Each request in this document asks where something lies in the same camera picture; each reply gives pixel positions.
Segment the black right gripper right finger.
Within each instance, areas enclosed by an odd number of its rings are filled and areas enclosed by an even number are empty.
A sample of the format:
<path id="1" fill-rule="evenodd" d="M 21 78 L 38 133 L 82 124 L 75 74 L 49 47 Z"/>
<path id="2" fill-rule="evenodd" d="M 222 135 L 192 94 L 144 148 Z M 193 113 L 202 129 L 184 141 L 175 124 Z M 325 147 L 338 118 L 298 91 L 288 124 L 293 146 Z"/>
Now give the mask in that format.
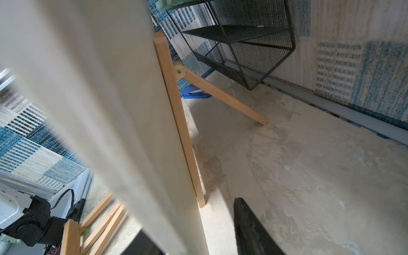
<path id="1" fill-rule="evenodd" d="M 235 198 L 233 209 L 239 255 L 285 255 L 243 198 Z"/>

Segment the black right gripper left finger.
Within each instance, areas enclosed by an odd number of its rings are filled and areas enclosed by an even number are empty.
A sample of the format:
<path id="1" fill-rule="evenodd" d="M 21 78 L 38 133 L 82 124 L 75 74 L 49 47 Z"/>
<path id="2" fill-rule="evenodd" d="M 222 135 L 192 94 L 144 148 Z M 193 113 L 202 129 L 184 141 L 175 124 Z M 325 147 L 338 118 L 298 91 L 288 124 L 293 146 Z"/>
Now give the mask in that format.
<path id="1" fill-rule="evenodd" d="M 164 255 L 164 253 L 143 230 L 140 230 L 121 255 Z"/>

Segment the plywood board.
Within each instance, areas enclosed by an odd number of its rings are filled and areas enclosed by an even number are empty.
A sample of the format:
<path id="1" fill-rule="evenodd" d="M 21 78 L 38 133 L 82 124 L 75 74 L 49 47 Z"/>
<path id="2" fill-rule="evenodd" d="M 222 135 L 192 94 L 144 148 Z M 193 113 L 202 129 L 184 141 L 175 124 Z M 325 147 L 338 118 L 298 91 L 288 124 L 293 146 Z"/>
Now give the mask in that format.
<path id="1" fill-rule="evenodd" d="M 146 1 L 2 1 L 1 65 L 146 234 L 206 255 Z"/>

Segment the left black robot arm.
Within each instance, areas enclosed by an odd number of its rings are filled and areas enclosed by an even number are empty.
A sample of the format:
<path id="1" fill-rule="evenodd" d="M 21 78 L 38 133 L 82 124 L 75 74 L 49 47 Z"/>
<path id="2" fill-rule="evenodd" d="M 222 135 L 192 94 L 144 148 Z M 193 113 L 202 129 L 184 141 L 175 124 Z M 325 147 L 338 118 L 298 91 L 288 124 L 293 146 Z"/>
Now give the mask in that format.
<path id="1" fill-rule="evenodd" d="M 51 215 L 53 207 L 37 195 L 29 195 L 1 184 L 1 242 L 16 243 L 32 247 L 36 244 L 46 246 L 44 254 L 61 253 L 64 225 L 68 220 L 81 219 L 84 198 L 74 201 L 71 192 L 70 209 L 65 218 Z"/>

